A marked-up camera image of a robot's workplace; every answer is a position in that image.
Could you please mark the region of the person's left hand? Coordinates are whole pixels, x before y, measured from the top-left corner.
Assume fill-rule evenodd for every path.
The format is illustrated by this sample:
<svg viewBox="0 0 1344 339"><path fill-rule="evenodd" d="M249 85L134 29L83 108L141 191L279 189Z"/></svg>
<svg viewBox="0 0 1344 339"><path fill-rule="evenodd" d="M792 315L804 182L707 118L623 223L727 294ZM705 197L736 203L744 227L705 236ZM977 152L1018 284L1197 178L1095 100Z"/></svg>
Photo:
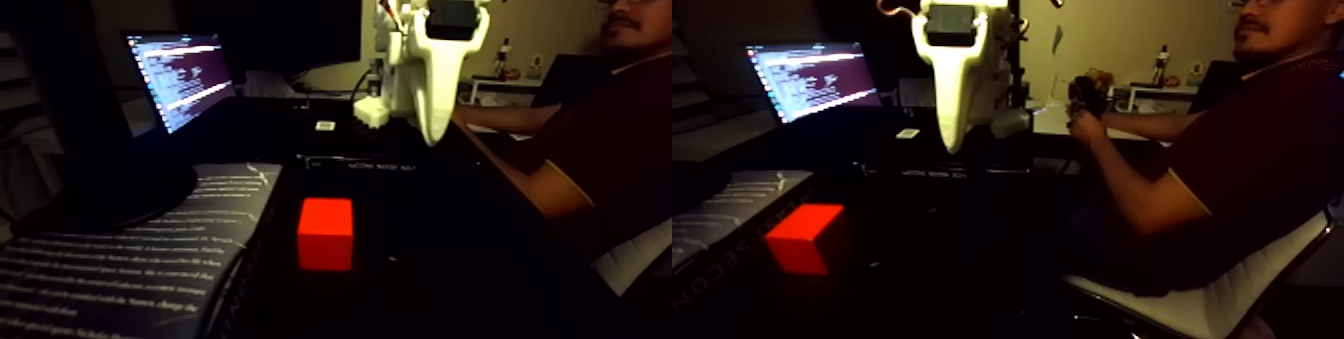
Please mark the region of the person's left hand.
<svg viewBox="0 0 1344 339"><path fill-rule="evenodd" d="M1083 147L1089 147L1090 151L1109 140L1107 128L1097 116L1086 112L1086 109L1079 109L1079 112L1070 114L1068 130L1073 139L1077 139Z"/></svg>

